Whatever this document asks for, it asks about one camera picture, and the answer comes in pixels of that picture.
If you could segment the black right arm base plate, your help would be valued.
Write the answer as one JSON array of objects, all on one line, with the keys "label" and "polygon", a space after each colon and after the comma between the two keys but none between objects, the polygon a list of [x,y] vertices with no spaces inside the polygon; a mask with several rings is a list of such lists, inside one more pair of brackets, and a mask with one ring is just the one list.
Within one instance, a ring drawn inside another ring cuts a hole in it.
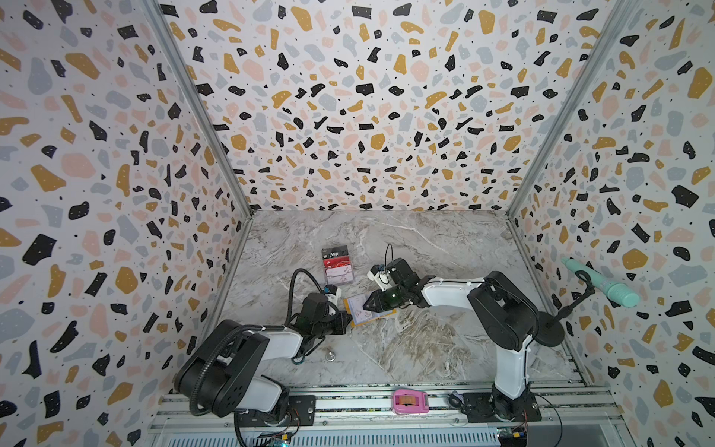
[{"label": "black right arm base plate", "polygon": [[489,393],[457,393],[448,396],[449,405],[467,417],[469,423],[540,422],[542,415],[531,391],[524,391],[512,400],[501,391]]}]

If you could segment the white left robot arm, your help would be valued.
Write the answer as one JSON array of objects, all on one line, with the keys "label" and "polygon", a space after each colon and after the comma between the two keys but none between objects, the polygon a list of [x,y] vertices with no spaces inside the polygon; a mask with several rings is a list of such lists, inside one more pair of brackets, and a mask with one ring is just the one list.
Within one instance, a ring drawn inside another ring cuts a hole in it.
[{"label": "white left robot arm", "polygon": [[329,336],[345,335],[352,316],[337,307],[339,288],[312,292],[284,325],[242,325],[223,320],[180,368],[173,390],[189,399],[191,415],[256,415],[278,424],[290,411],[289,388],[258,376],[272,359],[302,363]]}]

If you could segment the black VIP card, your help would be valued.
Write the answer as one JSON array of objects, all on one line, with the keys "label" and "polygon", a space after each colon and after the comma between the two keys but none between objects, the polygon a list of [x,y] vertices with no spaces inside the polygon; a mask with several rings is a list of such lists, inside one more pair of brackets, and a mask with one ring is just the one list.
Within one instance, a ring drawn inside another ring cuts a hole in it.
[{"label": "black VIP card", "polygon": [[324,262],[329,260],[346,258],[349,256],[348,247],[346,245],[325,248],[321,251]]}]

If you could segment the yellow leather card holder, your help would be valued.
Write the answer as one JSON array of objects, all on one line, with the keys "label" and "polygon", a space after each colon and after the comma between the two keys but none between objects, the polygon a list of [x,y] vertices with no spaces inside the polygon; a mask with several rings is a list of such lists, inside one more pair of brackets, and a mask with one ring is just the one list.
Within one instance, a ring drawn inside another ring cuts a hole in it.
[{"label": "yellow leather card holder", "polygon": [[379,320],[380,318],[386,318],[397,313],[396,309],[385,312],[374,312],[366,310],[363,308],[368,301],[367,294],[358,294],[348,298],[344,298],[344,306],[349,315],[352,316],[352,322],[350,326],[352,328],[365,325],[369,322]]}]

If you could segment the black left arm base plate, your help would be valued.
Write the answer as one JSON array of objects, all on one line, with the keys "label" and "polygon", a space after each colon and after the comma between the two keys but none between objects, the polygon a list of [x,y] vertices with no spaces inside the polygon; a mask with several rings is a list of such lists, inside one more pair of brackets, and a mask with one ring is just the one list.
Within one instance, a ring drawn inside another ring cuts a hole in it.
[{"label": "black left arm base plate", "polygon": [[303,428],[312,427],[315,422],[317,397],[299,395],[280,398],[277,406],[265,413],[257,410],[238,410],[234,422],[240,428]]}]

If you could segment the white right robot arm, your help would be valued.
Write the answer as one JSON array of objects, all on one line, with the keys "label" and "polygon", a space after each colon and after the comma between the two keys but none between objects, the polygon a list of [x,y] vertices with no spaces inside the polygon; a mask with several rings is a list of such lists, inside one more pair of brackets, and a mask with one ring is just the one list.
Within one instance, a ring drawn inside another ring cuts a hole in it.
[{"label": "white right robot arm", "polygon": [[496,344],[493,395],[515,402],[527,392],[527,357],[531,344],[560,345],[565,338],[560,320],[540,311],[503,273],[477,279],[419,277],[402,258],[380,266],[368,278],[379,289],[363,308],[383,313],[406,305],[455,307],[475,312],[486,335]]}]

